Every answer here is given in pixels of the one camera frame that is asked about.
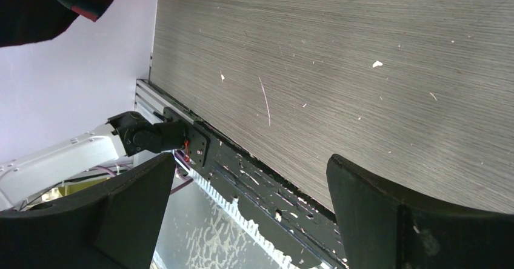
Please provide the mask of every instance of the scratch mark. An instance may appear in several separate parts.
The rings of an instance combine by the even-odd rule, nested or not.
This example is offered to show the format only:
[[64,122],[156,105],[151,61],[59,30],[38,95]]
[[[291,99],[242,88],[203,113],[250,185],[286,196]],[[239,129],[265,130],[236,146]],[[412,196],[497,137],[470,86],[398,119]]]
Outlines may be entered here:
[[262,93],[264,94],[264,101],[266,101],[266,109],[268,110],[268,125],[271,127],[272,126],[272,118],[270,116],[270,106],[268,105],[268,98],[266,97],[266,91],[264,90],[264,85],[262,84],[262,80],[260,77],[259,77],[259,81],[261,82]]
[[495,11],[497,11],[502,5],[504,5],[508,0],[504,0],[503,2],[501,2],[497,7],[495,7],[493,10],[491,10],[490,12],[488,12],[488,14],[486,14],[485,16],[479,18],[476,22],[472,23],[471,25],[476,25],[478,24],[479,22],[481,22],[483,19],[487,18],[488,16],[490,16],[492,13],[494,13]]
[[257,180],[255,180],[255,178],[251,177],[250,176],[250,179],[253,180],[255,182],[255,184],[259,185],[259,182],[257,182]]

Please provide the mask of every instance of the black mounting plate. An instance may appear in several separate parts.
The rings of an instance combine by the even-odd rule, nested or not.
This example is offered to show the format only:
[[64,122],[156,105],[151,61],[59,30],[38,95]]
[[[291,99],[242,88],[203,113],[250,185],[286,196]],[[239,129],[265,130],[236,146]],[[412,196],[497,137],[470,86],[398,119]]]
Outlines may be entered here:
[[[173,108],[191,119],[199,135],[209,137],[209,156],[205,154],[207,163],[194,167],[195,171],[226,201],[237,199],[243,218],[258,224],[259,232],[266,240],[290,256],[292,264],[300,269],[313,268],[321,262],[332,268],[345,268],[346,254],[331,211],[164,90],[148,83]],[[171,108],[166,115],[174,120],[185,120]]]
[[187,124],[187,156],[192,161],[192,165],[203,167],[205,165],[205,159],[207,159],[207,153],[209,152],[210,138],[199,129],[197,122],[191,124],[183,120],[182,117],[170,107],[165,107],[162,111],[162,115],[167,121],[184,121]]

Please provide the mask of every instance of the black fabric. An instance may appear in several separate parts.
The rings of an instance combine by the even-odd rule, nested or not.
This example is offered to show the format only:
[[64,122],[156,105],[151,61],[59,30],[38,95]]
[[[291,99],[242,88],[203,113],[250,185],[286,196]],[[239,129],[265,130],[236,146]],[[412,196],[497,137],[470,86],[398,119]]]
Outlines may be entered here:
[[514,216],[431,198],[340,155],[330,197],[352,269],[514,268]]
[[0,212],[0,267],[148,269],[174,171],[165,153],[29,211]]
[[0,0],[0,47],[51,40],[66,31],[78,13],[96,20],[113,1]]

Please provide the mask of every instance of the wooden table surface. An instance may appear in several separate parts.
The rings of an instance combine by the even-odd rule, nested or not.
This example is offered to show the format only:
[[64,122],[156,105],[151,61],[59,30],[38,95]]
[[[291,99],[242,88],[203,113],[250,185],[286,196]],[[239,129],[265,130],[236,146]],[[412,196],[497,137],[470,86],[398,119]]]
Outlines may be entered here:
[[514,213],[513,59],[514,0],[159,0],[150,79],[330,209],[338,153]]

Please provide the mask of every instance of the red wire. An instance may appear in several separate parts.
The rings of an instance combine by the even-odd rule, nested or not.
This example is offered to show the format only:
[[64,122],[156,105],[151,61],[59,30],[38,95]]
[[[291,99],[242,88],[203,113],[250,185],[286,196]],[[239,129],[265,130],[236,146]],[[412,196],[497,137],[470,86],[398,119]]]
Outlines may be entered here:
[[189,140],[186,140],[186,142],[184,143],[184,146],[185,146],[185,155],[184,155],[184,161],[186,161],[187,163],[189,163]]

